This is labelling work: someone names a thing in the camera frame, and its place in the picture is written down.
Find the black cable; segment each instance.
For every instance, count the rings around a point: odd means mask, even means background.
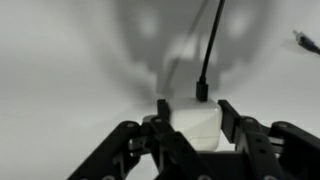
[[[207,51],[206,51],[206,56],[203,62],[203,67],[202,67],[202,72],[201,76],[199,78],[199,81],[197,82],[197,89],[196,89],[196,97],[200,102],[206,102],[208,100],[208,91],[209,91],[209,86],[206,83],[207,78],[206,78],[206,73],[209,65],[209,60],[210,60],[210,55],[212,51],[212,46],[214,44],[214,40],[217,34],[217,30],[219,27],[219,22],[220,18],[222,15],[223,7],[224,7],[225,0],[220,0],[219,2],[219,7],[216,13],[216,18],[212,27]]]
[[[320,48],[304,33],[293,31],[298,44],[304,49],[320,55]]]

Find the screw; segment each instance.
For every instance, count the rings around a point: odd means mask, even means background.
[[[263,178],[263,180],[278,180],[278,179],[275,178],[274,176],[267,175]]]
[[[127,127],[128,127],[128,128],[132,128],[132,127],[134,127],[134,124],[133,124],[133,123],[130,123],[130,124],[127,125]]]
[[[253,119],[247,119],[246,120],[248,123],[253,123],[254,121],[253,121]]]
[[[207,176],[207,175],[201,175],[198,177],[198,180],[212,180],[211,177]]]
[[[279,127],[283,127],[283,128],[287,128],[288,125],[284,124],[284,123],[281,123],[281,124],[278,124]]]
[[[106,177],[102,178],[102,180],[116,180],[116,178],[113,176],[106,176]]]

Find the gray background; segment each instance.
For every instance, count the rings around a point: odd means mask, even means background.
[[[66,179],[123,120],[194,94],[215,14],[210,0],[0,1],[1,179]],[[320,136],[318,0],[227,0],[210,95],[265,125]],[[230,150],[221,138],[219,150]],[[156,175],[150,157],[129,179]]]

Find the white object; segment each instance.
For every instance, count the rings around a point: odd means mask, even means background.
[[[214,151],[219,144],[222,121],[221,107],[209,99],[199,102],[195,98],[168,101],[170,124],[180,131],[197,151]]]

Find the cable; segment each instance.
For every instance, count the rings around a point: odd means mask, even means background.
[[[304,49],[320,55],[320,48],[303,32],[293,31],[298,44]]]
[[[214,40],[215,40],[217,30],[219,27],[219,22],[220,22],[220,18],[222,15],[224,3],[225,3],[225,0],[220,0],[220,2],[219,2],[219,7],[218,7],[218,10],[216,13],[216,18],[215,18],[215,21],[214,21],[214,24],[212,27],[212,31],[211,31],[207,51],[206,51],[206,56],[205,56],[205,59],[203,62],[201,76],[199,78],[199,81],[197,82],[196,97],[197,97],[198,101],[200,101],[200,102],[206,102],[208,100],[209,86],[206,83],[206,81],[207,81],[206,73],[207,73],[207,69],[208,69],[208,65],[209,65],[212,46],[214,44]]]

